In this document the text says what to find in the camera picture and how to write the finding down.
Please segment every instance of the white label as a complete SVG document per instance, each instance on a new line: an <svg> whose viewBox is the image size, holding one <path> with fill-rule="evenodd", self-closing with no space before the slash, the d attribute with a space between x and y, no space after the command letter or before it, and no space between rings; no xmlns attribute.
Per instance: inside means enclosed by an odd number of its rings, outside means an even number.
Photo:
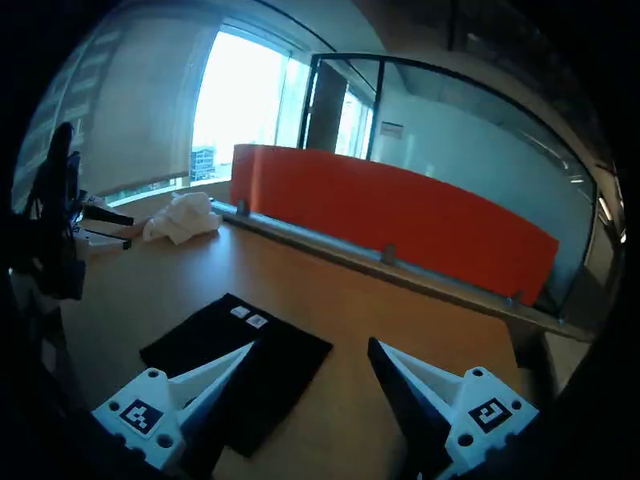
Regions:
<svg viewBox="0 0 640 480"><path fill-rule="evenodd" d="M249 313L249 309L245 308L244 306L236 306L234 309L232 309L231 313L238 318L244 318Z"/></svg>
<svg viewBox="0 0 640 480"><path fill-rule="evenodd" d="M261 317L260 315L254 315L246 321L249 325L254 326L256 328L260 328L265 323L268 323L266 318Z"/></svg>

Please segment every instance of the building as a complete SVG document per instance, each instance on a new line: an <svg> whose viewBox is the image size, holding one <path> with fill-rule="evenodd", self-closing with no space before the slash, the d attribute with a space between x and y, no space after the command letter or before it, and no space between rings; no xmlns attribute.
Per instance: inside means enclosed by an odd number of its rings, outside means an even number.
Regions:
<svg viewBox="0 0 640 480"><path fill-rule="evenodd" d="M191 152L191 181L208 180L215 176L215 147L206 147Z"/></svg>

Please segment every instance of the glass partition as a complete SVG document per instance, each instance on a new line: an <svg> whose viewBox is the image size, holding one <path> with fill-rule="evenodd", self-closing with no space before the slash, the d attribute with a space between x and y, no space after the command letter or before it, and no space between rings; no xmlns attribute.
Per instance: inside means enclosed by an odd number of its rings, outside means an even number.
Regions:
<svg viewBox="0 0 640 480"><path fill-rule="evenodd" d="M301 136L298 146L411 170L532 222L559 242L538 299L558 311L584 263L595 184L551 128L499 92L420 62L324 54L311 65L302 124L330 138Z"/></svg>

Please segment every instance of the bright window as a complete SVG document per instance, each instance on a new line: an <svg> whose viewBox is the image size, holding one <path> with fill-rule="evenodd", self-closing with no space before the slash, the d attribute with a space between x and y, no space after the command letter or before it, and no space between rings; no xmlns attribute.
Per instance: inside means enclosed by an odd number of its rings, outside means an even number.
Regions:
<svg viewBox="0 0 640 480"><path fill-rule="evenodd" d="M373 111L347 90L342 104L335 153L366 158Z"/></svg>
<svg viewBox="0 0 640 480"><path fill-rule="evenodd" d="M295 146L309 67L220 32L194 120L191 185L231 176L239 143Z"/></svg>

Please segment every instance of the sign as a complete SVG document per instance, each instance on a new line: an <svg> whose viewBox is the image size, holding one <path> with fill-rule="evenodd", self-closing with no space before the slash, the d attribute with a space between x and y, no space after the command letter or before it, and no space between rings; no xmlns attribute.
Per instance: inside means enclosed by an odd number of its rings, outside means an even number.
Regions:
<svg viewBox="0 0 640 480"><path fill-rule="evenodd" d="M400 140L402 138L402 131L405 129L403 125L399 125L397 123L391 122L382 122L380 125L380 135L385 135L386 137L397 138Z"/></svg>

